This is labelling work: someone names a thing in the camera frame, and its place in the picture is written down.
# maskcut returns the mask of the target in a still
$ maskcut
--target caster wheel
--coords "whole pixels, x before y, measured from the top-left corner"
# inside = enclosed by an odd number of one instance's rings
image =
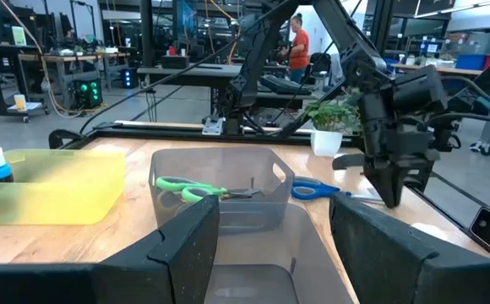
[[[470,146],[470,148],[469,148],[469,149],[470,149],[472,152],[477,153],[477,152],[480,152],[481,147],[482,147],[482,143],[477,142],[477,143],[471,144],[471,146]]]
[[[483,156],[489,156],[490,155],[490,147],[480,147],[480,153]]]

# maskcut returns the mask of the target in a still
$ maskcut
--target potted plant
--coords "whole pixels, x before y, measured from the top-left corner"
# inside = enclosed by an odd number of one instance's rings
[[[311,147],[315,155],[335,156],[339,151],[343,134],[359,132],[361,124],[357,108],[347,101],[348,99],[313,103],[305,108],[305,112],[313,121]]]

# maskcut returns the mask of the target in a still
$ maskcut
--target floor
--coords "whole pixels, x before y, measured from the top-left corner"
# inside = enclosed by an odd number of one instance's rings
[[[155,96],[161,98],[176,88],[174,85],[159,86]],[[134,90],[123,89],[104,91],[104,103],[111,105],[133,92]],[[95,126],[100,122],[112,122],[117,119],[130,120],[146,107],[145,95],[139,95],[97,117],[90,125]],[[209,114],[209,107],[207,88],[183,87],[157,106],[157,121],[198,123]],[[30,123],[22,123],[17,117],[0,117],[0,146],[4,149],[47,148],[49,132],[57,128],[79,131],[87,119],[88,117],[61,118],[54,110],[49,116],[43,111],[34,112]],[[148,122],[148,114],[144,114],[138,121]],[[483,122],[463,121],[458,132],[463,148],[442,154],[442,159],[437,162],[434,171],[469,194],[490,204],[490,156],[474,154],[468,150],[468,146],[479,138],[482,127]],[[426,195],[466,225],[471,223],[479,209],[478,204],[436,178],[430,179]]]

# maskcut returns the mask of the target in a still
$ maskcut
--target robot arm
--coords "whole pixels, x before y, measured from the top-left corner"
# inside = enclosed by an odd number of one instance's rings
[[[230,82],[225,103],[220,105],[227,133],[242,132],[243,113],[256,100],[257,81],[265,59],[274,47],[279,28],[296,11],[298,4],[303,2],[275,0],[267,3],[277,11],[252,29],[252,47],[245,56],[240,73]],[[437,114],[446,110],[440,77],[433,67],[425,67],[416,73],[389,79],[385,75],[385,61],[356,27],[339,0],[312,0],[307,4],[313,5],[339,49],[345,84],[360,88],[364,93],[358,101],[365,154],[360,157],[359,165],[363,166],[365,177],[386,205],[394,208],[400,203],[403,181],[409,170],[430,172],[433,162],[438,159],[438,147],[447,145],[447,139],[439,144],[427,129],[406,131],[402,124],[404,117],[417,111]],[[325,95],[318,102],[326,99]],[[290,127],[282,133],[293,131]],[[446,135],[440,129],[435,133]],[[334,160],[334,169],[345,169],[346,166],[340,164],[348,164],[351,157],[342,156]]]

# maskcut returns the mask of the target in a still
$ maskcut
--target green-handled scissors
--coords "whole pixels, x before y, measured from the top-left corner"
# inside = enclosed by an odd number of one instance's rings
[[[228,198],[251,198],[259,190],[229,192],[223,187],[213,187],[210,184],[196,182],[184,177],[160,176],[157,177],[155,185],[168,192],[181,192],[182,199],[190,204],[199,202],[208,195],[218,195],[223,199]]]

